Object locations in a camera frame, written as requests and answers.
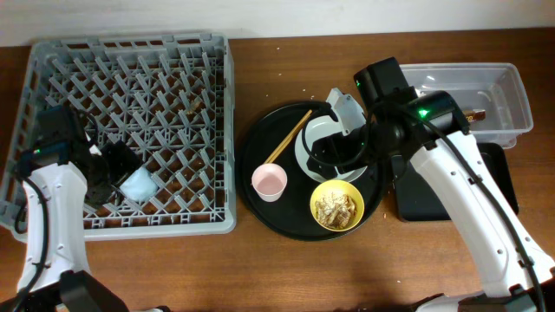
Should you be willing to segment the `light blue plastic cup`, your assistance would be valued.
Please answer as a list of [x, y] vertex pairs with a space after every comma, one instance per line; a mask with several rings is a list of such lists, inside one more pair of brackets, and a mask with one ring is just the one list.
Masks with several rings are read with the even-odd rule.
[[135, 202], [149, 200], [158, 190], [151, 173], [140, 167], [134, 171], [120, 186], [119, 190], [126, 197]]

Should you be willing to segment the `yellow bowl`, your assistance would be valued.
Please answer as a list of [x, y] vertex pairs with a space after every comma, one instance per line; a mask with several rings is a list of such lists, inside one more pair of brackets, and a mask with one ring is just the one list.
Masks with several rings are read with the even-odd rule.
[[328, 180], [311, 194], [310, 212], [324, 229], [345, 232], [361, 223], [365, 204], [362, 194], [351, 183]]

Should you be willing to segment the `food scraps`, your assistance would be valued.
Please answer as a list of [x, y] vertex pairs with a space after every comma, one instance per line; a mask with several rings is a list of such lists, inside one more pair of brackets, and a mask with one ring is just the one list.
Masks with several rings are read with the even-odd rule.
[[347, 228], [356, 215], [355, 201], [344, 193], [323, 195], [315, 202], [315, 207], [317, 222], [333, 230]]

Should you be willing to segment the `pink plastic cup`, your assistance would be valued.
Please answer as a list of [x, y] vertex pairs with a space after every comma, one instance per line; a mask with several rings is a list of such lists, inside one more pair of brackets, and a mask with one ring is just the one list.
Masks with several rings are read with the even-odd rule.
[[283, 167], [268, 163], [258, 166], [251, 176], [251, 185], [265, 202], [276, 202], [287, 186], [288, 178]]

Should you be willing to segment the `gold snack wrapper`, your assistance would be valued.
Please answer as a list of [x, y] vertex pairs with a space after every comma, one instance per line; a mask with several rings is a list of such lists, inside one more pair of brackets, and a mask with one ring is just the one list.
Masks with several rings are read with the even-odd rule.
[[463, 114], [469, 123], [482, 121], [486, 118], [486, 111], [484, 109], [465, 110]]

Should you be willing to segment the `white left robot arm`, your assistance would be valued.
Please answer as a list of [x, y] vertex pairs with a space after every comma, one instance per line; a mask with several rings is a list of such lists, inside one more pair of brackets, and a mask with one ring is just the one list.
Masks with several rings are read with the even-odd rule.
[[[36, 116], [36, 137], [16, 163], [28, 212], [26, 258], [14, 298], [3, 311], [125, 311], [127, 305], [92, 277], [83, 206], [104, 205], [114, 190], [132, 199], [154, 191], [139, 158], [123, 142], [95, 149], [82, 111], [58, 106]], [[140, 191], [131, 194], [130, 187]]]

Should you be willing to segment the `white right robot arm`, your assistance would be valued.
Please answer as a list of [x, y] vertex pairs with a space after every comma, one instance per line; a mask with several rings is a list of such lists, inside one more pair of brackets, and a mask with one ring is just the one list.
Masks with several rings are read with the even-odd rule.
[[331, 102], [318, 116], [339, 128], [307, 141], [297, 152], [310, 166], [352, 172], [400, 156], [428, 183], [462, 236], [482, 289], [463, 296], [438, 294], [413, 311], [551, 311], [554, 261], [520, 223], [487, 170], [469, 122], [446, 91], [418, 95], [393, 57], [358, 71], [361, 100]]

